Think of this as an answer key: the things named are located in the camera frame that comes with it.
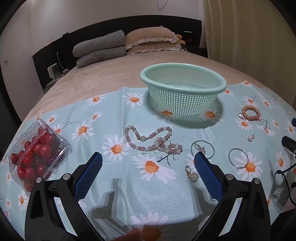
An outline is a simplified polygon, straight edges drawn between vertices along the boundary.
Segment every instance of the cable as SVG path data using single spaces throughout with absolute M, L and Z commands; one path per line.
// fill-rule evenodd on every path
M 282 170 L 277 170 L 277 171 L 276 171 L 276 174 L 281 174 L 281 175 L 284 177 L 285 182 L 286 182 L 286 185 L 287 185 L 287 188 L 288 188 L 288 193 L 289 193 L 290 201 L 291 201 L 291 203 L 292 203 L 293 205 L 296 206 L 296 203 L 292 200 L 291 192 L 290 192 L 290 187 L 289 187 L 289 183 L 288 183 L 288 180 L 287 180 L 287 178 L 286 178 L 286 176 L 285 176 L 285 172 L 291 170 L 291 169 L 292 169 L 293 167 L 295 167 L 295 166 L 296 166 L 296 163 L 294 163 L 292 166 L 290 166 L 288 169 L 286 169 L 286 170 L 284 170 L 284 171 L 282 171 Z
M 61 62 L 60 62 L 60 61 L 59 61 L 59 65 L 62 67 L 62 69 L 66 70 L 65 68 L 63 68 L 63 66 L 61 65 Z

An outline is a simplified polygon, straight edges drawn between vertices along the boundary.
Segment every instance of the jewelry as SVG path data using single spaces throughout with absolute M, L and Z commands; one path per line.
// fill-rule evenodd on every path
M 190 147 L 191 154 L 192 154 L 193 156 L 195 156 L 195 154 L 194 154 L 193 151 L 192 151 L 192 147 L 194 146 L 198 151 L 201 151 L 201 152 L 205 155 L 205 153 L 206 153 L 205 148 L 204 148 L 203 146 L 200 146 L 200 145 L 198 144 L 198 142 L 205 142 L 205 143 L 209 144 L 209 145 L 212 147 L 214 153 L 213 153 L 213 155 L 212 155 L 211 157 L 208 158 L 208 159 L 211 159 L 211 158 L 215 155 L 215 148 L 214 148 L 214 146 L 213 146 L 210 142 L 208 142 L 208 141 L 198 140 L 198 141 L 193 142 L 193 143 L 191 144 L 191 147 Z
M 246 155 L 246 157 L 247 157 L 247 164 L 246 164 L 245 166 L 243 166 L 243 167 L 237 167 L 237 166 L 231 161 L 231 159 L 230 159 L 230 153 L 231 153 L 233 150 L 239 150 L 239 151 L 243 152 L 243 153 Z M 248 155 L 246 154 L 245 151 L 243 151 L 242 149 L 239 149 L 239 148 L 233 148 L 233 149 L 231 149 L 231 150 L 229 151 L 229 153 L 228 153 L 228 159 L 229 159 L 231 165 L 234 166 L 236 169 L 243 169 L 243 168 L 245 168 L 245 167 L 249 164 L 249 157 L 248 157 Z
M 167 130 L 168 134 L 165 135 L 165 137 L 159 137 L 154 141 L 154 144 L 152 146 L 149 147 L 142 147 L 142 146 L 136 146 L 135 144 L 133 144 L 131 142 L 131 139 L 128 135 L 129 130 L 132 130 L 137 139 L 144 142 L 148 139 L 152 139 L 153 137 L 155 137 L 157 134 L 159 134 L 160 132 Z M 138 131 L 136 130 L 136 128 L 134 126 L 127 126 L 124 130 L 125 136 L 126 136 L 126 140 L 129 144 L 130 147 L 132 147 L 133 149 L 136 150 L 141 150 L 141 151 L 154 151 L 154 150 L 159 150 L 159 151 L 165 151 L 167 154 L 177 154 L 179 155 L 182 151 L 183 151 L 183 147 L 182 145 L 179 145 L 178 143 L 176 144 L 169 144 L 169 145 L 165 145 L 165 142 L 171 137 L 172 135 L 172 129 L 169 126 L 164 126 L 164 127 L 160 127 L 159 129 L 157 129 L 156 131 L 154 131 L 152 134 L 149 135 L 149 137 L 145 137 L 145 136 L 140 136 L 140 134 L 138 133 Z
M 252 142 L 252 140 L 254 140 L 254 139 L 255 139 L 255 133 L 254 133 L 254 135 L 251 135 L 248 137 L 249 142 Z
M 190 166 L 185 167 L 185 172 L 187 177 L 190 178 L 191 181 L 193 181 L 194 183 L 197 182 L 199 175 L 197 172 L 191 172 Z
M 255 111 L 256 115 L 250 116 L 246 113 L 247 110 L 253 110 Z M 259 110 L 252 105 L 246 105 L 242 108 L 242 112 L 238 114 L 238 117 L 245 120 L 249 121 L 262 121 L 261 114 Z

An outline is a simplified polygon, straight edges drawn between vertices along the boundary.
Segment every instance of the mint green colander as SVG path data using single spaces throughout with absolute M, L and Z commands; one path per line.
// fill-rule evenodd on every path
M 140 73 L 153 100 L 164 110 L 182 116 L 200 114 L 226 90 L 226 80 L 210 69 L 193 64 L 163 63 Z

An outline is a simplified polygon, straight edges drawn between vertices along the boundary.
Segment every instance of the headboard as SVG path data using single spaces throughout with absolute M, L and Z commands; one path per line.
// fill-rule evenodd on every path
M 117 30 L 128 34 L 139 28 L 159 26 L 166 27 L 175 34 L 181 34 L 186 45 L 199 46 L 200 44 L 202 22 L 197 19 L 168 15 L 141 15 L 95 23 L 62 36 L 33 55 L 35 69 L 42 88 L 45 89 L 45 86 L 52 80 L 47 71 L 49 66 L 57 63 L 61 73 L 63 71 L 57 59 L 57 52 L 60 52 L 61 65 L 66 69 L 72 69 L 76 66 L 78 59 L 73 56 L 72 50 L 76 44 L 82 41 L 101 37 Z

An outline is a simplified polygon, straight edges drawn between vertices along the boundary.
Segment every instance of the clear plastic clamshell box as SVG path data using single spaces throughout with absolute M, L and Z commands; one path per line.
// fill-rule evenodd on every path
M 22 134 L 9 153 L 12 178 L 29 196 L 36 178 L 45 180 L 70 153 L 69 142 L 43 120 L 36 120 Z

